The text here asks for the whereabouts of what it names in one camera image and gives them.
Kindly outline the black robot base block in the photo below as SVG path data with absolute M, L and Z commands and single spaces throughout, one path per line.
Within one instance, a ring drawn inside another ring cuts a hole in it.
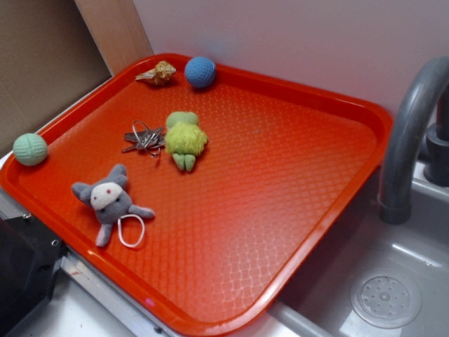
M 51 301 L 64 248 L 61 238 L 33 216 L 1 220 L 2 336 Z

